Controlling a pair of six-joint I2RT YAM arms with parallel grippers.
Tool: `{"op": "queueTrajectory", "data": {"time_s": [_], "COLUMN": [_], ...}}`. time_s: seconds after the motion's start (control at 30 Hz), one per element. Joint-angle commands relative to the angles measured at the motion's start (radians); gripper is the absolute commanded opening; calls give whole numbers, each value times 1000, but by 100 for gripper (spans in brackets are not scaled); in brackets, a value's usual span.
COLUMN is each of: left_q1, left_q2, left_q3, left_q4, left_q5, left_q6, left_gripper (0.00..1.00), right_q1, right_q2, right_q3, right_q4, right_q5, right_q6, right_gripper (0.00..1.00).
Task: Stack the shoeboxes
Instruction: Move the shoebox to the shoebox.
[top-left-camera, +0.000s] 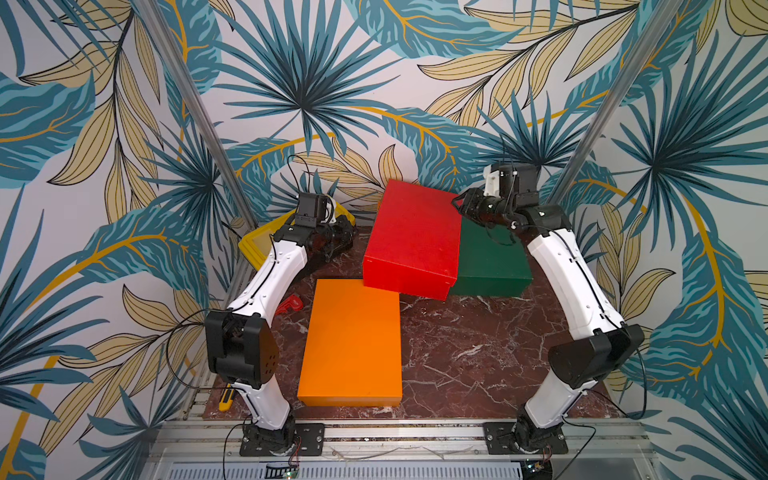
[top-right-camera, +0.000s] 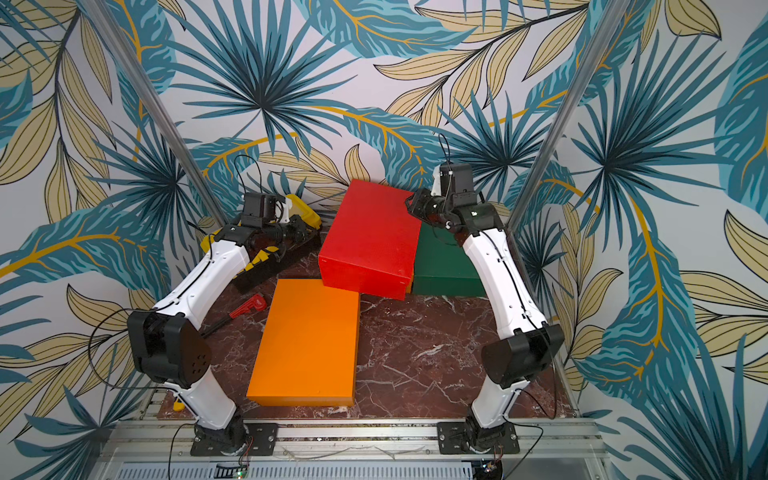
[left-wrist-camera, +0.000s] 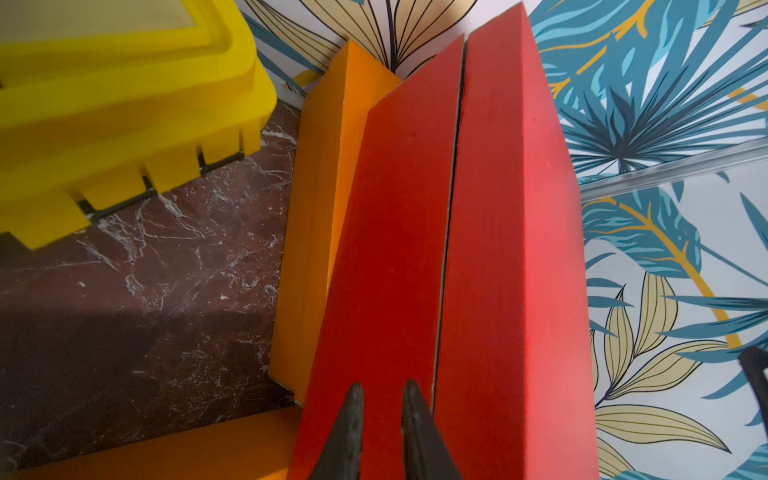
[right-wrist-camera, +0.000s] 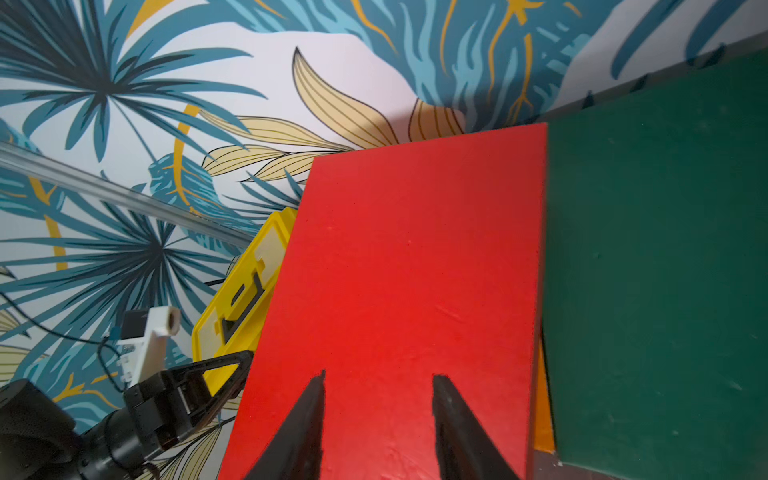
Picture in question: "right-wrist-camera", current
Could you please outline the red shoebox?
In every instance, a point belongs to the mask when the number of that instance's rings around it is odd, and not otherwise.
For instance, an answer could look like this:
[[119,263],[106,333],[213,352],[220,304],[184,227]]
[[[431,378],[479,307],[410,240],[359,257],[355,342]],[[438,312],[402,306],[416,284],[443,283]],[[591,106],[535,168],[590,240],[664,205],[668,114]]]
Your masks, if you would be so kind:
[[325,371],[319,479],[441,479],[435,375],[532,471],[545,125],[317,159],[220,469],[245,479]]

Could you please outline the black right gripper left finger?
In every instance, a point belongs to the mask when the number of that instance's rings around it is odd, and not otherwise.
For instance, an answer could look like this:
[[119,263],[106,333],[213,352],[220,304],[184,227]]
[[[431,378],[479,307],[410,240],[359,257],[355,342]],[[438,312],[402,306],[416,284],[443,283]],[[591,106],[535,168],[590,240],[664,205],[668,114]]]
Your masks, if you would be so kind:
[[309,381],[245,479],[320,478],[325,392],[325,371],[322,371]]

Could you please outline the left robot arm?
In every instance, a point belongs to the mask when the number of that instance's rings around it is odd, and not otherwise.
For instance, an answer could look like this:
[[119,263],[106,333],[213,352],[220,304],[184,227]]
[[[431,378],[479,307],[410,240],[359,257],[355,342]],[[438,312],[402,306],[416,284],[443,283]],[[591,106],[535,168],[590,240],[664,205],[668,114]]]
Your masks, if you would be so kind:
[[252,360],[245,350],[155,373],[129,387],[124,407],[84,434],[33,383],[9,383],[1,389],[1,476],[136,479],[240,393]]

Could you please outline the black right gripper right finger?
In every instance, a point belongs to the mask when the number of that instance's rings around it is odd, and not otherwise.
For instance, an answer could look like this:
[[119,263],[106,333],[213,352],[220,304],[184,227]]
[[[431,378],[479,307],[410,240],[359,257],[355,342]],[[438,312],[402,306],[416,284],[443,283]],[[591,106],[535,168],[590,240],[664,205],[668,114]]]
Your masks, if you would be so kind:
[[450,378],[435,375],[432,386],[440,478],[518,480]]

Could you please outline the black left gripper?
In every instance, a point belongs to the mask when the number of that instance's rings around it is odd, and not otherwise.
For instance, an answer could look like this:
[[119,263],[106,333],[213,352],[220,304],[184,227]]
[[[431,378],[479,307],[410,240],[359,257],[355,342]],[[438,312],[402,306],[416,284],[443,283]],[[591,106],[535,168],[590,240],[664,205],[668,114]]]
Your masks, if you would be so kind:
[[253,352],[243,350],[165,370],[128,389],[125,406],[83,436],[76,479],[136,479],[244,388]]

